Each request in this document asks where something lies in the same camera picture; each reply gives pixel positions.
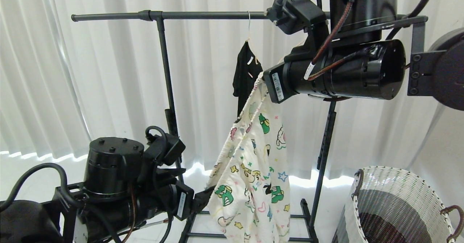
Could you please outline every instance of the yellow star print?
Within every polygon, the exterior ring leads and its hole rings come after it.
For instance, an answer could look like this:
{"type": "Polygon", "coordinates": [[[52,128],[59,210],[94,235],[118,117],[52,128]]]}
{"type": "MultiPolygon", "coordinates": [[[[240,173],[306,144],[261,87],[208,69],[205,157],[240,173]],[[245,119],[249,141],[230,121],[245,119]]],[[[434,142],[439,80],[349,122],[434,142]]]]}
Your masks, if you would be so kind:
{"type": "Polygon", "coordinates": [[[231,167],[231,172],[232,172],[232,173],[238,172],[237,166],[233,165],[233,166],[231,167]]]}
{"type": "Polygon", "coordinates": [[[239,230],[241,230],[241,229],[243,228],[242,223],[240,223],[240,222],[235,222],[235,225],[234,225],[234,226],[236,226],[237,228],[239,228],[239,230]]]}

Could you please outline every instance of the bolt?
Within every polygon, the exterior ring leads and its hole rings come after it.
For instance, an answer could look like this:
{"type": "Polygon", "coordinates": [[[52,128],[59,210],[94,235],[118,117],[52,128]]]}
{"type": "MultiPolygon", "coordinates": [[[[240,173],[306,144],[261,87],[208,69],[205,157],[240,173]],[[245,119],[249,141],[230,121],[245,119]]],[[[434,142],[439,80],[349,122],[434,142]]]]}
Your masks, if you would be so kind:
{"type": "Polygon", "coordinates": [[[411,89],[409,90],[409,93],[411,93],[411,95],[416,95],[416,94],[419,93],[419,91],[418,91],[416,88],[411,88],[411,89]]]}
{"type": "Polygon", "coordinates": [[[421,55],[416,54],[416,55],[413,56],[413,61],[414,62],[419,62],[420,60],[421,60],[421,55]]]}
{"type": "Polygon", "coordinates": [[[414,73],[411,73],[411,77],[414,78],[414,79],[419,78],[420,75],[421,74],[418,71],[415,71],[414,73]]]}

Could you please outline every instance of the white floor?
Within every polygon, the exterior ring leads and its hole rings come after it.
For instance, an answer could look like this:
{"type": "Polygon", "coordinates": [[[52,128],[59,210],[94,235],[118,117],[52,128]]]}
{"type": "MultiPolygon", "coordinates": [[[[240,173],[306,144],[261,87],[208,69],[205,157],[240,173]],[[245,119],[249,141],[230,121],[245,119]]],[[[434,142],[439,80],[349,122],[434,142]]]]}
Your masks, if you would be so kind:
{"type": "MultiPolygon", "coordinates": [[[[51,159],[45,159],[42,162],[52,162],[51,159]]],[[[42,163],[36,158],[21,159],[20,157],[7,157],[7,155],[0,155],[0,200],[7,198],[11,188],[17,179],[30,167],[42,163]]],[[[72,159],[63,160],[59,162],[67,174],[68,182],[79,182],[83,179],[83,172],[86,165],[86,160],[75,162],[72,159]]],[[[186,177],[186,184],[192,187],[195,191],[203,190],[203,186],[207,181],[207,176],[200,170],[190,172],[186,177]]],[[[291,213],[302,214],[300,208],[300,200],[306,198],[310,211],[315,193],[315,179],[301,180],[295,177],[290,179],[291,182],[298,184],[291,186],[291,213]]],[[[321,243],[329,243],[332,241],[335,229],[340,219],[341,209],[345,199],[347,198],[350,180],[330,180],[324,182],[318,214],[315,222],[315,229],[321,243]]],[[[24,184],[17,196],[17,199],[34,200],[43,202],[50,200],[53,196],[53,190],[59,185],[58,174],[54,170],[41,170],[39,173],[34,174],[24,184]]],[[[166,215],[159,215],[153,218],[153,221],[158,221],[166,218],[166,215]]],[[[184,228],[185,221],[181,222],[177,219],[174,220],[171,233],[167,238],[167,243],[177,243],[181,232],[184,228]]],[[[290,236],[294,238],[307,238],[308,233],[305,227],[305,222],[302,219],[294,219],[290,223],[291,233],[290,236]]],[[[129,243],[156,243],[163,237],[166,225],[155,225],[150,228],[135,231],[129,243]]],[[[208,215],[199,215],[196,218],[192,232],[199,233],[218,233],[214,222],[208,215]]],[[[225,239],[216,238],[190,238],[188,243],[212,243],[212,242],[227,242],[225,239]]]]}

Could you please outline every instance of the black t-shirt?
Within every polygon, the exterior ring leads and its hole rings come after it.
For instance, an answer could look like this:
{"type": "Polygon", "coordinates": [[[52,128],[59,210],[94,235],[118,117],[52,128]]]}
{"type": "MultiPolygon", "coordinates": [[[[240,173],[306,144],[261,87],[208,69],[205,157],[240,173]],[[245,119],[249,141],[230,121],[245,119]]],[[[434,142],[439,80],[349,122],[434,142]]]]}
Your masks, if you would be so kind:
{"type": "Polygon", "coordinates": [[[262,72],[261,63],[256,64],[256,56],[253,54],[248,41],[240,50],[237,56],[237,67],[235,68],[235,76],[233,78],[233,95],[239,98],[239,107],[237,108],[237,117],[242,112],[248,96],[253,90],[255,81],[260,72],[262,72]]]}

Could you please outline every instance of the white and gray basket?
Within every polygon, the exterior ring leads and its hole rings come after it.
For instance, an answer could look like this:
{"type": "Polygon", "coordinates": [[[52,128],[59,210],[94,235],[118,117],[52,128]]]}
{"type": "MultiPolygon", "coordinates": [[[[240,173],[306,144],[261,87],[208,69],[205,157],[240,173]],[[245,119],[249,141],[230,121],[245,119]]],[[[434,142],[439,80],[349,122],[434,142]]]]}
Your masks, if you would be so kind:
{"type": "Polygon", "coordinates": [[[426,181],[407,170],[372,166],[359,170],[332,243],[454,243],[464,211],[443,202],[426,181]],[[448,213],[458,210],[456,230],[448,213]]]}

